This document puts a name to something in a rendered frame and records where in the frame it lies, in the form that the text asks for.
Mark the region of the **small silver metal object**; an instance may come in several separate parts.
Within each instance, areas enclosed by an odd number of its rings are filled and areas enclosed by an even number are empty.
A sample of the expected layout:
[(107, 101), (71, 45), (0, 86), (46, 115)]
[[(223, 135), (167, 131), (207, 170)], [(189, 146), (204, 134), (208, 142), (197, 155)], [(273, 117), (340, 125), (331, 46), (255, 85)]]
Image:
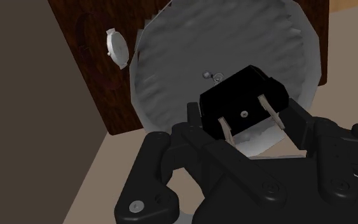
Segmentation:
[(205, 71), (202, 73), (202, 77), (204, 79), (211, 79), (214, 82), (214, 85), (218, 85), (224, 80), (223, 73), (211, 73), (209, 71)]

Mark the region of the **dark brown wooden table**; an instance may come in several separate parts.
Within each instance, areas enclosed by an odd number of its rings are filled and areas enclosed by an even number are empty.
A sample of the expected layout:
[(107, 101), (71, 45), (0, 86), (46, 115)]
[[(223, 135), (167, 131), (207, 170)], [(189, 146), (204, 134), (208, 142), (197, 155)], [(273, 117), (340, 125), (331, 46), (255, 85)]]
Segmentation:
[(111, 135), (142, 128), (130, 102), (128, 69), (101, 54), (106, 30), (117, 28), (134, 52), (136, 31), (169, 0), (47, 0)]

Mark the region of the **black two-prong plug adapter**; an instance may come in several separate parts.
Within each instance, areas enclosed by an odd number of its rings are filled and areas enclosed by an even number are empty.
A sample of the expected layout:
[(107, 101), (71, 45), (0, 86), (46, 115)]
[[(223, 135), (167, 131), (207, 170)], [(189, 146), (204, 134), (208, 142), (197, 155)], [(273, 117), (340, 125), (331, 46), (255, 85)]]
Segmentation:
[(218, 119), (223, 117), (237, 143), (255, 139), (274, 126), (258, 97), (265, 96), (274, 112), (288, 107), (289, 95), (283, 84), (249, 65), (200, 95), (202, 127), (214, 139), (224, 139)]

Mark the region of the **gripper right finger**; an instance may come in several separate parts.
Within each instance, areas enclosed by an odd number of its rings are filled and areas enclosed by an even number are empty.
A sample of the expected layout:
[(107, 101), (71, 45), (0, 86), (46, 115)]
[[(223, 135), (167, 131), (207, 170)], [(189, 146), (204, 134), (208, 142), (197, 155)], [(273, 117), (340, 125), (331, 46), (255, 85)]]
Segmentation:
[(351, 129), (312, 116), (295, 100), (279, 113), (284, 132), (299, 150), (317, 163), (320, 197), (333, 206), (353, 206), (358, 200), (358, 123)]

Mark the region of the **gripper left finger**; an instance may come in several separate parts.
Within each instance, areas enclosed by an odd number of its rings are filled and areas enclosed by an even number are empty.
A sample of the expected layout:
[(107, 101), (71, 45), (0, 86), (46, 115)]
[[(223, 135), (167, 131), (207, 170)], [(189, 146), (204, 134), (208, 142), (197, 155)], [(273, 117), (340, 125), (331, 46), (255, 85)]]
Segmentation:
[(115, 206), (116, 224), (174, 224), (179, 198), (167, 183), (180, 168), (189, 172), (207, 199), (219, 181), (228, 179), (257, 206), (284, 207), (287, 191), (281, 183), (226, 141), (210, 137), (200, 124), (198, 104), (190, 102), (186, 122), (174, 125), (171, 134), (146, 135)]

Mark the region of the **grey fluted round plate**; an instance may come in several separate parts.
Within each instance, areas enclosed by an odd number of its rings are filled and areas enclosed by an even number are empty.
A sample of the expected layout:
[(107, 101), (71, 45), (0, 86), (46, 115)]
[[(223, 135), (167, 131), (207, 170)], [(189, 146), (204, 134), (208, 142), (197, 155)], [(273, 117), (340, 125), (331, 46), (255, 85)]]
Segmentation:
[(132, 105), (147, 132), (170, 132), (186, 105), (248, 65), (308, 109), (321, 72), (319, 37), (294, 0), (172, 0), (140, 30)]

